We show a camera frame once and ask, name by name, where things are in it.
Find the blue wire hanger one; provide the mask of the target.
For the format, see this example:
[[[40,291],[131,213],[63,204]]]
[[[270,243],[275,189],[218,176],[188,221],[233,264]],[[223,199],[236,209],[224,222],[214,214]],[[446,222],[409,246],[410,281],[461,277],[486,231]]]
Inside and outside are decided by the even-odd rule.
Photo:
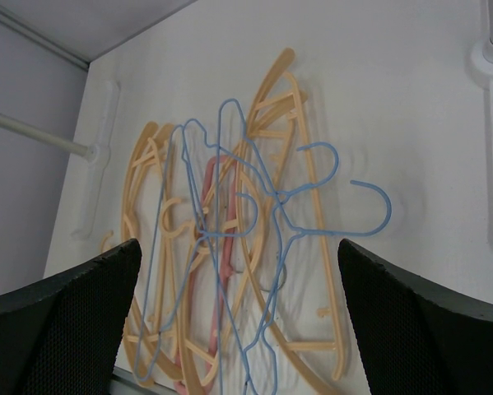
[[[184,232],[192,238],[198,236],[195,221],[173,227],[172,206],[181,198],[171,197],[173,181],[174,143],[170,138],[174,125],[159,126],[148,122],[137,139],[128,163],[123,187],[121,235],[136,239],[140,235],[140,222],[135,209],[138,197],[149,171],[154,170],[161,181],[160,208],[157,214],[154,240],[159,242],[158,291],[151,316],[145,315],[147,303],[133,300],[129,316],[123,327],[123,348],[133,363],[133,376],[137,384],[149,388],[154,384],[153,370],[159,368],[174,384],[186,389],[198,373],[193,357],[199,355],[213,363],[215,355],[201,349],[190,338],[191,301],[195,272],[209,254],[206,246],[189,245],[186,264],[186,283],[175,283],[174,240]]]

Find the blue wire hanger two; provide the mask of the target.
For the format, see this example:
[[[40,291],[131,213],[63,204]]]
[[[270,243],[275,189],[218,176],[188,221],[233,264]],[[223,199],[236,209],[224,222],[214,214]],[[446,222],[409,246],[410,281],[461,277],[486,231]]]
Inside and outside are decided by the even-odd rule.
[[[245,121],[245,117],[244,117],[244,112],[242,110],[242,107],[240,105],[240,102],[235,99],[235,98],[229,98],[227,100],[224,100],[222,103],[221,103],[221,106],[218,110],[218,120],[217,120],[217,138],[216,138],[216,142],[213,143],[213,144],[210,144],[208,141],[207,141],[207,129],[204,127],[204,125],[197,119],[197,118],[190,118],[188,119],[184,124],[180,125],[180,128],[181,128],[181,133],[182,133],[182,142],[183,142],[183,148],[182,148],[182,161],[184,162],[184,165],[185,165],[185,169],[186,169],[186,175],[188,177],[188,186],[189,186],[189,193],[190,193],[190,200],[191,200],[191,203],[192,203],[192,209],[193,209],[193,214],[195,215],[195,220],[194,220],[194,225],[195,225],[195,250],[194,252],[190,253],[189,257],[188,257],[188,268],[186,269],[185,271],[185,275],[184,275],[184,283],[183,283],[183,286],[185,286],[187,284],[187,281],[188,281],[188,269],[192,269],[194,268],[194,259],[195,259],[195,253],[198,253],[198,255],[202,255],[202,249],[198,249],[200,244],[202,242],[207,242],[207,247],[209,248],[209,254],[210,254],[210,258],[212,259],[212,265],[213,265],[213,269],[214,269],[214,272],[215,272],[215,282],[216,282],[216,296],[215,296],[215,301],[214,301],[214,314],[213,314],[213,323],[216,325],[215,328],[213,328],[214,330],[216,330],[216,346],[215,346],[215,352],[216,354],[214,354],[213,356],[217,356],[217,361],[216,362],[213,362],[213,365],[212,367],[216,367],[217,368],[217,375],[218,375],[218,379],[219,379],[219,385],[221,387],[221,394],[223,394],[222,390],[223,390],[223,368],[222,368],[222,350],[224,349],[224,332],[221,330],[221,319],[224,317],[224,313],[222,312],[222,309],[225,308],[225,313],[228,314],[229,316],[229,324],[231,325],[231,329],[233,331],[233,333],[235,334],[235,337],[236,337],[236,342],[237,342],[237,346],[239,348],[239,355],[240,355],[240,358],[242,360],[242,365],[243,365],[243,368],[244,368],[244,373],[245,373],[245,377],[244,377],[244,385],[243,385],[243,388],[242,388],[242,394],[248,394],[248,390],[250,389],[252,391],[252,394],[258,394],[257,393],[257,390],[253,384],[253,379],[251,377],[251,372],[250,372],[250,366],[249,366],[249,360],[248,360],[248,351],[250,348],[254,347],[257,342],[258,342],[258,339],[257,340],[254,340],[253,343],[250,345],[250,346],[247,346],[246,348],[243,348],[242,347],[242,344],[240,342],[240,339],[239,339],[239,334],[238,334],[238,331],[237,331],[237,327],[235,325],[235,318],[234,318],[234,315],[232,314],[231,312],[231,309],[230,309],[230,306],[228,305],[228,300],[227,300],[227,295],[226,295],[226,290],[227,290],[227,280],[223,280],[223,278],[225,276],[221,276],[221,269],[225,269],[224,272],[226,272],[225,274],[229,274],[229,273],[232,273],[233,270],[230,268],[231,266],[229,265],[229,259],[228,260],[225,260],[224,258],[230,258],[230,254],[228,254],[226,251],[227,249],[225,249],[225,247],[230,247],[232,248],[232,244],[233,244],[233,240],[234,239],[237,239],[239,237],[242,237],[242,236],[246,236],[248,235],[249,233],[251,233],[251,231],[253,230],[253,227],[257,224],[258,222],[258,218],[260,216],[260,214],[258,213],[258,204],[256,202],[253,201],[253,197],[248,195],[248,194],[244,194],[244,193],[239,193],[239,192],[234,192],[235,190],[232,188],[230,191],[233,192],[232,193],[232,196],[230,197],[230,202],[229,202],[229,205],[228,205],[228,209],[231,209],[232,208],[232,202],[234,202],[235,198],[234,197],[238,197],[238,198],[244,198],[244,199],[248,199],[251,201],[251,203],[253,204],[253,208],[255,209],[255,213],[254,213],[254,219],[253,219],[253,224],[247,228],[245,231],[243,231],[242,233],[239,232],[239,233],[235,233],[235,231],[230,231],[230,229],[234,230],[235,228],[239,228],[239,223],[237,222],[237,224],[235,224],[233,221],[231,222],[231,227],[230,228],[223,228],[223,229],[220,229],[219,228],[219,225],[218,225],[218,209],[216,208],[216,230],[214,231],[210,231],[210,230],[207,230],[207,223],[206,223],[206,220],[205,220],[205,215],[202,214],[202,203],[204,202],[204,199],[201,198],[201,196],[198,195],[198,190],[197,190],[197,187],[196,187],[196,184],[195,184],[195,181],[194,181],[194,176],[193,176],[193,166],[192,166],[192,163],[191,163],[191,158],[190,158],[190,155],[188,153],[188,143],[187,143],[187,140],[186,140],[186,136],[185,136],[185,130],[186,128],[189,126],[189,124],[191,123],[195,123],[196,125],[198,125],[200,127],[200,129],[202,130],[202,142],[204,144],[204,146],[206,146],[208,149],[214,149],[216,150],[216,157],[214,157],[213,159],[215,159],[215,162],[214,162],[214,165],[217,165],[217,161],[219,161],[220,159],[229,159],[232,161],[232,165],[234,164],[233,162],[235,161],[238,162],[239,164],[241,165],[246,165],[246,166],[249,166],[250,168],[252,168],[253,170],[255,170],[255,172],[257,172],[257,170],[252,166],[250,165],[249,162],[247,162],[246,160],[243,160],[243,159],[240,159],[238,154],[234,154],[232,153],[231,151],[228,151],[226,150],[222,145],[221,145],[221,130],[222,130],[222,113],[223,113],[223,110],[225,108],[226,105],[228,104],[232,104],[236,107],[237,111],[238,111],[238,114],[239,114],[239,118],[240,118],[240,130],[241,130],[241,133],[243,135],[244,138],[245,137],[245,133],[246,133],[246,121]],[[257,150],[257,146],[255,145],[255,143],[253,143],[252,141],[250,141],[248,138],[246,138],[247,140],[247,143],[248,144],[251,144],[254,148],[254,150]],[[213,244],[212,244],[212,240],[211,239],[215,239],[216,241],[216,247],[213,247]],[[223,259],[222,260],[219,260],[218,257],[217,257],[217,252],[218,252],[218,246],[219,246],[219,243],[220,243],[220,239],[223,239],[223,249],[222,249],[222,257]]]

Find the blue wire hanger three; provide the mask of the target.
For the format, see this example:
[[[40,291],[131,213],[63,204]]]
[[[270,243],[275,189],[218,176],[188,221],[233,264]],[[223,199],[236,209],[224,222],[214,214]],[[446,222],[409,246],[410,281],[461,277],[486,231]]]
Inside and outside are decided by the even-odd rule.
[[[341,239],[378,234],[393,206],[380,187],[352,180],[351,186],[383,208],[381,223],[365,231],[320,231],[337,206],[289,203],[270,225],[274,241],[263,255],[258,283],[259,321],[248,351],[258,394],[367,394],[356,339],[342,294],[335,252]]]

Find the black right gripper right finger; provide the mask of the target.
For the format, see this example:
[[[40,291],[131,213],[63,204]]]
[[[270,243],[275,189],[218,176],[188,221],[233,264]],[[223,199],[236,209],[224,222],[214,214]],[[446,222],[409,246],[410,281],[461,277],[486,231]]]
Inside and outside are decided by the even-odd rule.
[[[493,304],[349,239],[337,258],[371,393],[493,394]]]

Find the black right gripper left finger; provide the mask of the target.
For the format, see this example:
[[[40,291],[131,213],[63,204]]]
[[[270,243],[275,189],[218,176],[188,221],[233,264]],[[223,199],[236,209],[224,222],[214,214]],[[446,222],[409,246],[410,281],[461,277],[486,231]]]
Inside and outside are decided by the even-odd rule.
[[[0,394],[107,394],[142,262],[136,239],[0,295]]]

